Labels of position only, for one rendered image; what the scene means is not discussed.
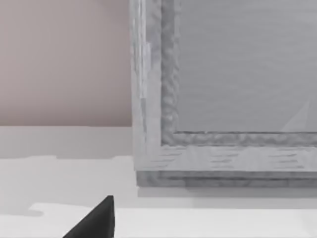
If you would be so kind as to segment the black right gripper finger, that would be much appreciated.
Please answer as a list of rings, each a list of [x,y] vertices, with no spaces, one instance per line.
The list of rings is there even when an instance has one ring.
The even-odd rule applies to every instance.
[[[62,238],[114,238],[114,196],[108,195]]]

